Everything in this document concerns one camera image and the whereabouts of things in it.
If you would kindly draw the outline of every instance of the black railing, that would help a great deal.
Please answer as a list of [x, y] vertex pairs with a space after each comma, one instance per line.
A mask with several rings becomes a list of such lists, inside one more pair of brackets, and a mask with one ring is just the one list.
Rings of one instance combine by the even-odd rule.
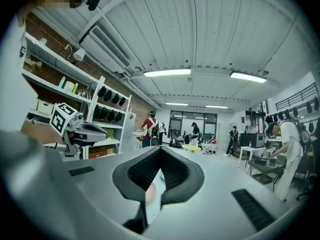
[[286, 98], [278, 103], [275, 104], [276, 110], [283, 110], [286, 107], [290, 107], [298, 102], [308, 101], [310, 100], [311, 96], [318, 96], [318, 89], [316, 83], [309, 85], [307, 88], [297, 92], [296, 94]]

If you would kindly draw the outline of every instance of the white floor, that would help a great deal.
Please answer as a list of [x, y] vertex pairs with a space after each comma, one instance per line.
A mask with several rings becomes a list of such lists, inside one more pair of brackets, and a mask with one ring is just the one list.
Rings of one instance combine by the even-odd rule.
[[[196, 151], [194, 153], [194, 155], [198, 155], [198, 156], [205, 156], [205, 154], [202, 154], [202, 151]], [[235, 170], [241, 170], [243, 171], [243, 173], [245, 174], [246, 173], [246, 162], [245, 161], [241, 161], [240, 163], [240, 167], [238, 168], [238, 161], [239, 159], [237, 157], [233, 157], [230, 158], [230, 157], [227, 157], [227, 156], [224, 156], [223, 154], [210, 154], [210, 155], [207, 155], [209, 158], [211, 159], [214, 159], [214, 160], [219, 160], [223, 163], [228, 163], [230, 165], [232, 165], [234, 167]], [[260, 173], [259, 171], [253, 169], [252, 170], [252, 174], [258, 174]], [[155, 217], [159, 214], [160, 212], [160, 201], [161, 201], [161, 195], [162, 193], [165, 191], [166, 189], [166, 186], [165, 186], [165, 183], [160, 179], [160, 171], [158, 172], [158, 174], [156, 175], [156, 177], [154, 178], [153, 180], [153, 183], [155, 184], [156, 186], [156, 196], [155, 198], [147, 204], [146, 206], [146, 215], [147, 215], [147, 220], [148, 220], [148, 223], [151, 224], [152, 221], [155, 219]], [[270, 184], [267, 184], [267, 185], [264, 185], [268, 190], [270, 190], [271, 192], [273, 191], [273, 184], [270, 183]], [[291, 188], [290, 188], [290, 191], [287, 195], [287, 201], [285, 202], [285, 205], [288, 207], [288, 208], [293, 208], [295, 207], [296, 205], [298, 205], [300, 202], [302, 202], [302, 200], [306, 197], [302, 197], [299, 201], [296, 200], [296, 197], [300, 194], [300, 192], [298, 191], [299, 188], [302, 190], [303, 189], [303, 186], [301, 186], [301, 182], [299, 182], [298, 180], [294, 181], [292, 184], [291, 184]]]

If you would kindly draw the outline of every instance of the ceiling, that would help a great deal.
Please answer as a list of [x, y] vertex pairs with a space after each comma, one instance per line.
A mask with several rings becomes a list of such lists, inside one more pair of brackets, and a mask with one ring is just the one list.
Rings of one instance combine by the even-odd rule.
[[[160, 106], [223, 105], [237, 112], [274, 96], [320, 61], [318, 39], [292, 0], [101, 0], [95, 11], [82, 5], [34, 13], [76, 43], [99, 26], [130, 62], [123, 81]], [[94, 48], [86, 52], [95, 57]], [[191, 75], [143, 75], [182, 67]], [[268, 81], [230, 78], [233, 70], [268, 71]]]

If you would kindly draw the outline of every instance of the pants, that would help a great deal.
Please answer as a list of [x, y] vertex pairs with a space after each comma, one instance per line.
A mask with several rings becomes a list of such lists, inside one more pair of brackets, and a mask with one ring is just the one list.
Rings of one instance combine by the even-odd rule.
[[228, 145], [228, 149], [226, 150], [226, 154], [229, 154], [229, 151], [231, 150], [231, 155], [234, 155], [234, 148], [233, 148], [234, 142], [232, 140], [230, 140], [229, 145]]
[[162, 145], [162, 136], [164, 135], [163, 132], [159, 133], [159, 145]]
[[149, 138], [145, 138], [142, 140], [142, 147], [149, 147], [150, 146], [150, 139]]
[[287, 163], [286, 169], [284, 169], [284, 173], [277, 184], [275, 189], [275, 194], [281, 199], [284, 200], [287, 197], [287, 194], [290, 189], [290, 184], [292, 179], [296, 174], [296, 170], [300, 163], [300, 157], [296, 158], [292, 163]]
[[198, 138], [194, 138], [191, 140], [191, 145], [197, 146], [198, 145]]

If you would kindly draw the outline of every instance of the fluorescent light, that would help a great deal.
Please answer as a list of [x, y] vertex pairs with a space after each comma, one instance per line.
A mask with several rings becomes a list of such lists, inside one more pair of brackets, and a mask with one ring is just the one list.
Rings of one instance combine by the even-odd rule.
[[261, 76], [255, 76], [253, 74], [246, 74], [246, 73], [239, 73], [239, 72], [232, 72], [230, 77], [244, 79], [244, 80], [248, 80], [248, 81], [254, 81], [254, 82], [258, 82], [258, 83], [264, 83], [267, 81], [266, 78], [261, 77]]
[[190, 68], [178, 68], [178, 69], [166, 69], [166, 70], [157, 70], [149, 71], [143, 73], [147, 78], [161, 77], [161, 76], [175, 76], [175, 75], [190, 75]]
[[210, 109], [227, 109], [229, 108], [228, 106], [211, 106], [211, 105], [206, 105], [206, 108], [210, 108]]
[[165, 104], [166, 105], [170, 105], [170, 106], [188, 106], [188, 104], [185, 104], [185, 103], [169, 103], [169, 102], [166, 102]]

